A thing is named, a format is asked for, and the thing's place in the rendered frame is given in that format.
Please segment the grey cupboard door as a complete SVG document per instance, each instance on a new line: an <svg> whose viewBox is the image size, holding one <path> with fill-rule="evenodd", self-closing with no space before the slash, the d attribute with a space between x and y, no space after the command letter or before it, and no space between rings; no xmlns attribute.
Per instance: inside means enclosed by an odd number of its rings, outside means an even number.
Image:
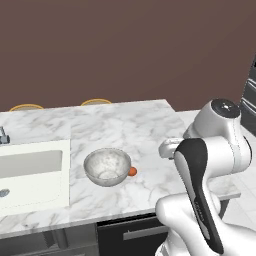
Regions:
<svg viewBox="0 0 256 256"><path fill-rule="evenodd" d="M96 225L0 239L0 256L99 256Z"/></svg>

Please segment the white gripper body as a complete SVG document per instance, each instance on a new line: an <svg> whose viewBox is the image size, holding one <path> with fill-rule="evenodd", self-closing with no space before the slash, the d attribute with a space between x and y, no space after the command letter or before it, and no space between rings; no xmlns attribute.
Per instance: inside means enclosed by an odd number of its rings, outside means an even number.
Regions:
<svg viewBox="0 0 256 256"><path fill-rule="evenodd" d="M158 148L160 157L173 159L175 150L182 141L182 138L168 138L164 140Z"/></svg>

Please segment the grey tap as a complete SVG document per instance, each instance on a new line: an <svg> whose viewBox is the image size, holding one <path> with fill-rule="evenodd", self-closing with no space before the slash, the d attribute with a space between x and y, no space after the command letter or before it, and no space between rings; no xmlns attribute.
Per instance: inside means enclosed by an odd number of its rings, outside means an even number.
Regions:
<svg viewBox="0 0 256 256"><path fill-rule="evenodd" d="M5 134L4 128L0 127L0 144L9 144L10 137Z"/></svg>

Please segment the grey marbled bowl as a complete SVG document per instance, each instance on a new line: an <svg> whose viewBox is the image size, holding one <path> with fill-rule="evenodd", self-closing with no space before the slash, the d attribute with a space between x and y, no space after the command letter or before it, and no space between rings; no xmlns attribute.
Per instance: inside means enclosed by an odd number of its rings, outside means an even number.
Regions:
<svg viewBox="0 0 256 256"><path fill-rule="evenodd" d="M112 187L123 182L131 168L130 156L116 148L91 152L83 163L87 177L96 185Z"/></svg>

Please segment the white sink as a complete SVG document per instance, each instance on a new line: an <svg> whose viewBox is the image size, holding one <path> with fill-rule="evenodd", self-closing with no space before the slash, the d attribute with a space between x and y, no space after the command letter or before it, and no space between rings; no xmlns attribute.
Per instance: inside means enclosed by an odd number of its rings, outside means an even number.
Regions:
<svg viewBox="0 0 256 256"><path fill-rule="evenodd" d="M70 141L0 147L0 217L69 205Z"/></svg>

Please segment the black drawer front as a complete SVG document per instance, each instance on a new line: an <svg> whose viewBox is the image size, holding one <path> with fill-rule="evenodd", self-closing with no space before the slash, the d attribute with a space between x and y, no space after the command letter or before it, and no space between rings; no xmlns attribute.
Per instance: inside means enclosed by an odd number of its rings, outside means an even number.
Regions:
<svg viewBox="0 0 256 256"><path fill-rule="evenodd" d="M155 256L167 235L155 213L98 222L99 256Z"/></svg>

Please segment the yellow round stool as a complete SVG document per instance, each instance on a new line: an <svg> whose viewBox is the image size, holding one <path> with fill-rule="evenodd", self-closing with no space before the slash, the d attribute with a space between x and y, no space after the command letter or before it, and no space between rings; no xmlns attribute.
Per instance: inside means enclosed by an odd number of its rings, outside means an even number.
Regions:
<svg viewBox="0 0 256 256"><path fill-rule="evenodd" d="M23 110L37 110L37 109L44 109L41 105L38 104L19 104L12 107L9 111L23 111Z"/></svg>
<svg viewBox="0 0 256 256"><path fill-rule="evenodd" d="M86 106L86 105L99 105L99 104L111 104L112 102L107 100L107 99L102 99L102 98L94 98L94 99L89 99L81 103L81 106Z"/></svg>

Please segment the dark grey appliance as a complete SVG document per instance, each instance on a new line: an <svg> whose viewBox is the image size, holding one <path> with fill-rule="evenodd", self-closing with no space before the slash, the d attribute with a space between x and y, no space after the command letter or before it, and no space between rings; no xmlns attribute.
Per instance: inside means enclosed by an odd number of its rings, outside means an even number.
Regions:
<svg viewBox="0 0 256 256"><path fill-rule="evenodd" d="M256 137L256 54L240 100L241 124Z"/></svg>

